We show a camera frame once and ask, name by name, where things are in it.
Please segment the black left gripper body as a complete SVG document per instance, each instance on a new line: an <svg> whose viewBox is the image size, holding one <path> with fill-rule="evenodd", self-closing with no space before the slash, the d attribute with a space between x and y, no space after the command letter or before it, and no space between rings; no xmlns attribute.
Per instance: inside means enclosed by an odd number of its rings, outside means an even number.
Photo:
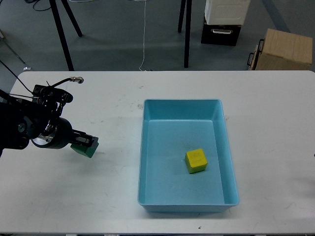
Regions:
<svg viewBox="0 0 315 236"><path fill-rule="evenodd" d="M68 144L84 145L85 139L81 139L78 133L72 129L70 122L64 118L59 118L57 126L50 134L40 134L31 142L38 148L61 149Z"/></svg>

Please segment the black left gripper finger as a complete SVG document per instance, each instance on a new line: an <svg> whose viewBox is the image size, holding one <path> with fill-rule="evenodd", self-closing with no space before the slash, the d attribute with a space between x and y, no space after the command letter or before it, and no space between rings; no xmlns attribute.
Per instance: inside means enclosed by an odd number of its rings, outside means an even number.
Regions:
<svg viewBox="0 0 315 236"><path fill-rule="evenodd" d="M72 130L73 136L71 139L71 144L80 145L87 148L96 148L98 147L98 137L89 135L83 131Z"/></svg>

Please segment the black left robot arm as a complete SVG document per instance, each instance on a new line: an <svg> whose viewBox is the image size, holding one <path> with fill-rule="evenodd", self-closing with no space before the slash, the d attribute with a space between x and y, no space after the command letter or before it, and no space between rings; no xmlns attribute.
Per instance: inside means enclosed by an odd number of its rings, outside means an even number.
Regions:
<svg viewBox="0 0 315 236"><path fill-rule="evenodd" d="M53 85L35 85L31 100L0 92L0 148L25 149L29 143L38 148L61 149L67 145L77 153L91 158L98 138L74 130L61 117L64 106L73 96L58 88L65 82L83 83L82 77L68 77Z"/></svg>

